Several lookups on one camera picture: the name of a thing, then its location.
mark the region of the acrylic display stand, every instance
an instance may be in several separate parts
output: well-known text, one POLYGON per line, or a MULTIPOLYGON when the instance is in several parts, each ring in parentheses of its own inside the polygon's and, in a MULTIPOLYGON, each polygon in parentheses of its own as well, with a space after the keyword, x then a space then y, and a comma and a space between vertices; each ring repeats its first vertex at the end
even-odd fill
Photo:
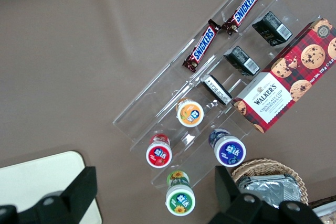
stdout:
MULTIPOLYGON (((231 17, 242 0, 226 0, 212 18, 222 24, 231 17)), ((167 65, 137 98, 113 122, 132 141, 131 152, 146 162, 146 150, 150 138, 156 133, 167 135, 171 141, 173 159, 162 169, 153 170, 152 184, 162 193, 166 193, 166 179, 170 172, 185 171, 190 185, 195 186, 215 165, 218 165, 213 149, 208 144, 210 132, 223 127, 232 135, 243 139, 254 128, 234 109, 217 102, 201 84, 205 74, 212 74, 232 97, 237 96, 253 77, 242 76, 224 57, 229 49, 240 46, 263 69, 287 43, 271 47, 257 33, 252 24, 272 11, 293 33, 292 38, 303 28, 299 21, 281 0, 258 0, 247 15, 239 32, 231 36, 220 31, 198 69, 192 73, 182 66, 183 61, 192 52, 208 24, 199 29, 196 36, 167 65), (177 119, 175 107, 181 98, 188 97, 198 102, 204 110, 204 119, 194 128, 184 127, 177 119)))

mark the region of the snickers bar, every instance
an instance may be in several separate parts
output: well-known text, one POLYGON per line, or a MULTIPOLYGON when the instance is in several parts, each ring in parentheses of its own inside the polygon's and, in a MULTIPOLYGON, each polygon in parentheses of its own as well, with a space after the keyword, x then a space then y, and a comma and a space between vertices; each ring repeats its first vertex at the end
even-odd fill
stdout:
POLYGON ((229 35, 238 32, 238 28, 257 1, 258 0, 243 0, 232 17, 222 25, 222 29, 226 30, 229 35))
POLYGON ((208 23, 209 26, 202 34, 199 42, 182 64, 191 72, 196 72, 199 62, 205 55, 211 43, 214 41, 214 38, 217 35, 218 31, 221 29, 221 26, 216 24, 212 19, 210 19, 208 23))

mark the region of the barcode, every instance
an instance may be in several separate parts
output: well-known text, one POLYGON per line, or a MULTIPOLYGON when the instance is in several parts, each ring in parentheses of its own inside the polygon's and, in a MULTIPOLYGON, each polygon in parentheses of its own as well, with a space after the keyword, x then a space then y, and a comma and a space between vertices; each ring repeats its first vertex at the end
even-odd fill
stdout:
POLYGON ((245 63, 244 66, 254 75, 258 70, 259 67, 258 65, 251 59, 249 58, 245 63))
POLYGON ((292 33, 290 32, 290 30, 288 30, 288 28, 284 25, 284 24, 281 24, 278 29, 277 29, 277 32, 283 36, 283 38, 285 40, 289 39, 290 36, 292 36, 292 33))

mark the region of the black package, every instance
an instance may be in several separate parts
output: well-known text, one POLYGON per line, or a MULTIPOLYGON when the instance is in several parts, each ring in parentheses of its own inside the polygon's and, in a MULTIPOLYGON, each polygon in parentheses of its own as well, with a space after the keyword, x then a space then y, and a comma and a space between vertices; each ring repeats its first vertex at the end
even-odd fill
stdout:
POLYGON ((260 70, 259 66, 239 46, 227 51, 224 57, 243 76, 254 76, 260 70))
POLYGON ((232 100, 230 93, 211 74, 203 75, 201 82, 220 103, 227 105, 232 100))
POLYGON ((291 31, 272 12, 252 26, 272 47, 287 42, 292 36, 291 31))

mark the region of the foil package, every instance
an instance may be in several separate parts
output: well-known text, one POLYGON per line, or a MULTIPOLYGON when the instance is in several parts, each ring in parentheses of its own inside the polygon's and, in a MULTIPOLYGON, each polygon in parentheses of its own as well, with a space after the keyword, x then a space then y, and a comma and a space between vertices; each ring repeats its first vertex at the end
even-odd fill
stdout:
POLYGON ((289 174, 243 176, 237 181, 237 186, 244 193, 254 194, 275 208, 279 208, 282 201, 300 201, 301 197, 300 187, 289 174))

